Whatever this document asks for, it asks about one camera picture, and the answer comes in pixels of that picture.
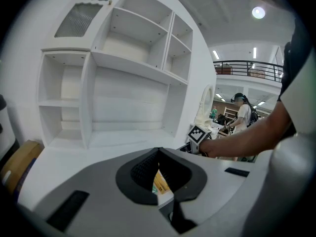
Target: balcony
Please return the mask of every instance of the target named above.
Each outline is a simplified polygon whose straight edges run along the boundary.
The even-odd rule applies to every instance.
[[[283,66],[259,61],[215,61],[214,67],[218,75],[253,77],[280,83],[283,75]]]

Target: round ceiling light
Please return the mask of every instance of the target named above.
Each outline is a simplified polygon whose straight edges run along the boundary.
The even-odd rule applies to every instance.
[[[255,18],[261,19],[261,18],[263,18],[266,15],[266,12],[261,7],[254,7],[253,10],[252,10],[252,15]]]

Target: person in green shirt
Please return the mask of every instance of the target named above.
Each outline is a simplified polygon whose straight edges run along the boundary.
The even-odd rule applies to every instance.
[[[211,113],[211,119],[215,119],[216,114],[217,114],[216,106],[213,106],[212,113]]]

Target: white cabinet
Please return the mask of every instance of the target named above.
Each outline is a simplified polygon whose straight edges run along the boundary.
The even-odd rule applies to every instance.
[[[57,39],[69,45],[55,42],[56,50],[43,53],[38,106],[45,146],[87,149],[172,139],[187,91],[192,29],[157,0],[116,0],[110,7],[79,1],[101,7],[94,29],[99,27],[73,37],[89,43],[80,51],[64,37],[72,32],[66,16]]]

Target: black sleeve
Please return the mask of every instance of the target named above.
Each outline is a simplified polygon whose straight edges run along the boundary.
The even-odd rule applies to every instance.
[[[287,43],[284,48],[283,76],[281,80],[282,88],[277,99],[278,101],[281,101],[280,96],[300,72],[311,49],[312,40],[307,33],[305,26],[301,20],[295,19],[295,30],[292,36],[292,41]]]

